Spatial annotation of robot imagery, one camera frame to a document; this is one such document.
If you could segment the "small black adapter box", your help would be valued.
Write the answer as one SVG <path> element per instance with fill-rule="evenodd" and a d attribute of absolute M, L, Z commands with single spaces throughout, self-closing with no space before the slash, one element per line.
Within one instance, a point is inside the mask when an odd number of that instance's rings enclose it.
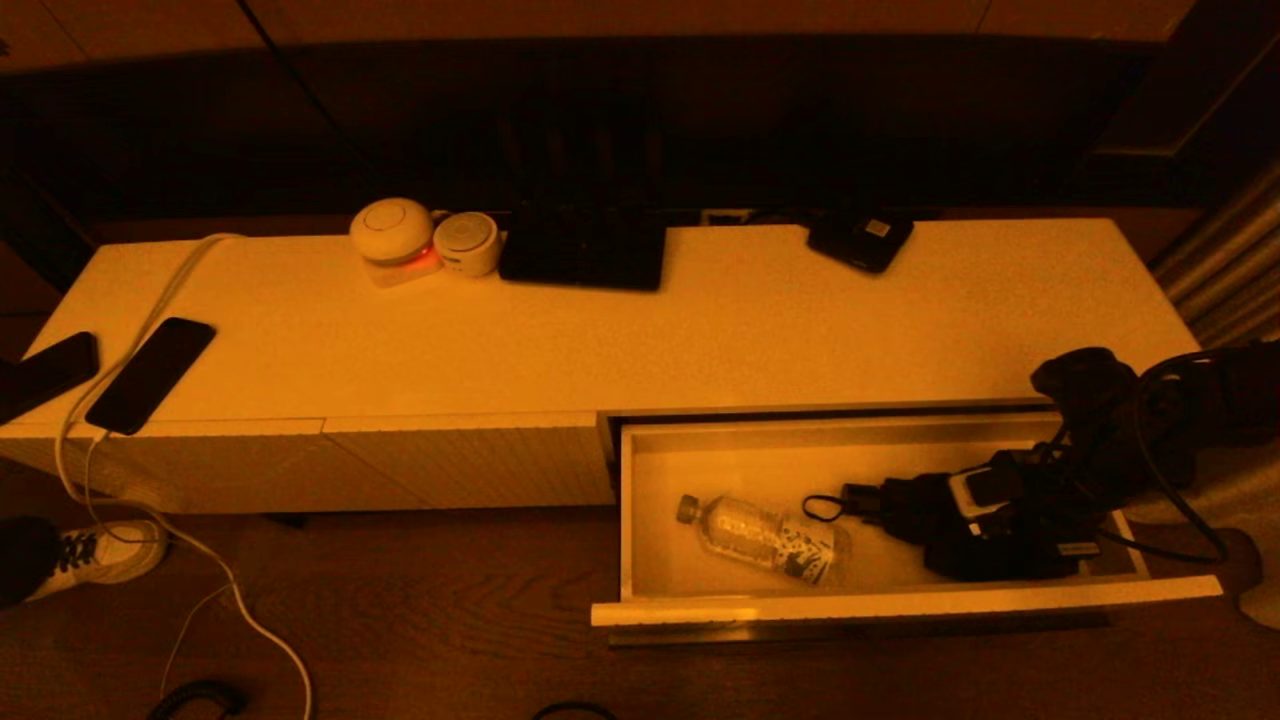
<path fill-rule="evenodd" d="M 915 222 L 887 211 L 837 209 L 808 228 L 806 246 L 819 255 L 874 275 L 884 274 L 915 229 Z"/>

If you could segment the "long white low cabinet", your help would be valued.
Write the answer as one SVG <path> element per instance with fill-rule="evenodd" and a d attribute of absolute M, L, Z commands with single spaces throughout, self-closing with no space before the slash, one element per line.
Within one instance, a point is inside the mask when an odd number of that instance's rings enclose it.
<path fill-rule="evenodd" d="M 680 228 L 654 293 L 379 290 L 343 236 L 110 245 L 33 350 L 86 331 L 113 365 L 186 261 L 164 313 L 218 334 L 145 428 L 594 413 L 608 461 L 611 418 L 1023 405 L 1075 348 L 1138 372 L 1198 348 L 1112 222 L 1066 219 L 922 222 L 881 275 L 796 227 Z"/>

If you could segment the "black umbrella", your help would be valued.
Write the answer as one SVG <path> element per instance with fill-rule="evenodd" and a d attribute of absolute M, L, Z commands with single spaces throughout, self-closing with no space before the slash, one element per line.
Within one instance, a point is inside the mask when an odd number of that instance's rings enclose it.
<path fill-rule="evenodd" d="M 815 521 L 860 518 L 910 544 L 933 544 L 973 537 L 960 514 L 951 475 L 927 473 L 914 478 L 887 478 L 879 484 L 846 483 L 837 495 L 810 495 L 803 514 Z"/>

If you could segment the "flat black set-top box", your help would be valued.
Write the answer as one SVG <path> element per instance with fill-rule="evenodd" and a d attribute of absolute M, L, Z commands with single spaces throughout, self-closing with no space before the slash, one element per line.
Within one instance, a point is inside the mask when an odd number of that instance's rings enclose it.
<path fill-rule="evenodd" d="M 503 281 L 657 292 L 666 227 L 635 208 L 525 205 L 509 217 Z"/>

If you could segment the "pale pleated curtain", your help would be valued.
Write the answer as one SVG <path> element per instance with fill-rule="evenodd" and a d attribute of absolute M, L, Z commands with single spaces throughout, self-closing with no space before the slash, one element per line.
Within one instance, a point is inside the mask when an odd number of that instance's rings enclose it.
<path fill-rule="evenodd" d="M 1157 261 L 1155 278 L 1202 348 L 1280 341 L 1280 158 Z M 1260 580 L 1236 605 L 1280 632 L 1280 434 L 1261 447 L 1202 454 L 1192 507 L 1212 527 L 1242 530 Z"/>

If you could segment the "clear bottle with grey cap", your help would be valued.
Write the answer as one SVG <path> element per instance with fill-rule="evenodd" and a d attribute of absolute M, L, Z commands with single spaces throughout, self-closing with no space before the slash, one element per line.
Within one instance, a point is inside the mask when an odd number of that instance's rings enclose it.
<path fill-rule="evenodd" d="M 815 588 L 851 583 L 852 541 L 832 523 L 776 512 L 733 496 L 680 498 L 675 519 L 714 555 Z"/>

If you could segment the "large white round device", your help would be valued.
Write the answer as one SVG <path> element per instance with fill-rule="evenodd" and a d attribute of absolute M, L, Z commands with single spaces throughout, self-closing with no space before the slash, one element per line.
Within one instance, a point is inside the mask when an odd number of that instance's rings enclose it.
<path fill-rule="evenodd" d="M 443 269 L 434 245 L 431 213 L 411 199 L 369 204 L 351 220 L 348 236 L 361 266 L 379 290 L 389 290 Z"/>

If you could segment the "white ribbed cabinet door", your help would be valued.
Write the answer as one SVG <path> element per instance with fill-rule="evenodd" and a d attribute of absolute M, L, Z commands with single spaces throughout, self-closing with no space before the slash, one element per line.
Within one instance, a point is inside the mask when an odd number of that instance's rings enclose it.
<path fill-rule="evenodd" d="M 156 421 L 134 436 L 76 424 L 63 446 L 76 491 L 172 514 L 365 512 L 424 501 L 337 439 L 317 418 Z"/>
<path fill-rule="evenodd" d="M 616 502 L 594 413 L 342 418 L 323 432 L 421 509 Z"/>

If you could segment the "white ribbed drawer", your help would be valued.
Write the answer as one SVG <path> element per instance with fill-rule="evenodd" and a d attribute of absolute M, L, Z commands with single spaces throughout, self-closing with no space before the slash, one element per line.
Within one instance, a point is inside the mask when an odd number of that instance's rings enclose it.
<path fill-rule="evenodd" d="M 1133 550 L 1106 544 L 1080 574 L 965 584 L 928 571 L 918 547 L 860 521 L 842 585 L 805 585 L 714 553 L 676 520 L 685 495 L 797 512 L 809 495 L 951 471 L 1047 439 L 1047 411 L 625 427 L 620 439 L 620 601 L 596 628 L 728 629 L 765 623 L 933 621 L 1036 616 L 1219 597 L 1211 574 L 1155 579 Z"/>

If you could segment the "black smartphone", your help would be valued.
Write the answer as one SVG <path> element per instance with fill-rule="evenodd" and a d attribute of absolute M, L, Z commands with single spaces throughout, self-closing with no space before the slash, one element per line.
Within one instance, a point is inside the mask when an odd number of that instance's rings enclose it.
<path fill-rule="evenodd" d="M 0 427 L 93 379 L 99 341 L 72 334 L 20 363 L 0 361 Z"/>
<path fill-rule="evenodd" d="M 147 337 L 86 413 L 86 421 L 119 436 L 145 428 L 216 337 L 215 327 L 169 316 Z"/>

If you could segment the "white sneaker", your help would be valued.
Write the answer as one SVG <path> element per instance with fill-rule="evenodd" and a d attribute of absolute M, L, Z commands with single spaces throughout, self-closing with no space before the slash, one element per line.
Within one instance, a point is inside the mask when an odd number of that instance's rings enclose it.
<path fill-rule="evenodd" d="M 155 521 L 110 521 L 63 532 L 54 546 L 52 568 L 24 601 L 81 585 L 115 585 L 152 571 L 166 556 L 170 534 Z"/>

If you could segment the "dark trouser leg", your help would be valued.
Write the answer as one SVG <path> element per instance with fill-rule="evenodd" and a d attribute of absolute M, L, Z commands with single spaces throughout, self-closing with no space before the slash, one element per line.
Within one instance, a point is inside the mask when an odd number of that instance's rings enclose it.
<path fill-rule="evenodd" d="M 0 518 L 0 610 L 32 598 L 54 574 L 61 533 L 45 518 Z"/>

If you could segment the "small white round speaker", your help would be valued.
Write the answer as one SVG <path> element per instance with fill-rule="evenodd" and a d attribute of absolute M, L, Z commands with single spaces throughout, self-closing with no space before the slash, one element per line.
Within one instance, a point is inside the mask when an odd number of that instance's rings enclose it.
<path fill-rule="evenodd" d="M 438 222 L 433 242 L 447 270 L 484 277 L 497 270 L 503 250 L 499 225 L 480 211 L 463 211 Z"/>

